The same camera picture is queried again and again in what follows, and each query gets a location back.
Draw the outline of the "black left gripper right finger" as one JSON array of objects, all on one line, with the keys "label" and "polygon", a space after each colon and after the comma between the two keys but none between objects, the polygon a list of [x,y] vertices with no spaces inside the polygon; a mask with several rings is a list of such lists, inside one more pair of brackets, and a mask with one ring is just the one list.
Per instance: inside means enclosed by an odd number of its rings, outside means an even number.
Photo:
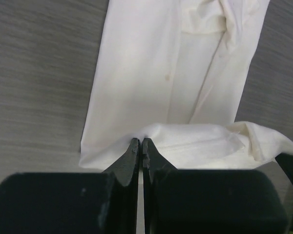
[{"label": "black left gripper right finger", "polygon": [[288,219],[258,170],[183,170],[142,143],[147,234],[282,234]]}]

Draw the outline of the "cream white t shirt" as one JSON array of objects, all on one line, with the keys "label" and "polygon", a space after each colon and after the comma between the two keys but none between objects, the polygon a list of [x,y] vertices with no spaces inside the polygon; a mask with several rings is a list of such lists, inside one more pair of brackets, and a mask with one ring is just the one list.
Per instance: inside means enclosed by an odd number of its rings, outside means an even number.
[{"label": "cream white t shirt", "polygon": [[133,138],[181,169],[252,169],[293,142],[235,121],[267,0],[111,0],[79,165],[104,170]]}]

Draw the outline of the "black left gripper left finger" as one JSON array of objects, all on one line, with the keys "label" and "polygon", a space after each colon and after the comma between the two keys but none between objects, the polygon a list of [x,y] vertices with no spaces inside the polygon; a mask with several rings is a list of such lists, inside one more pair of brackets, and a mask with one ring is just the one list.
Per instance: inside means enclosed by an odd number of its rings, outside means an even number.
[{"label": "black left gripper left finger", "polygon": [[101,173],[16,173],[0,184],[0,234],[133,234],[140,142]]}]

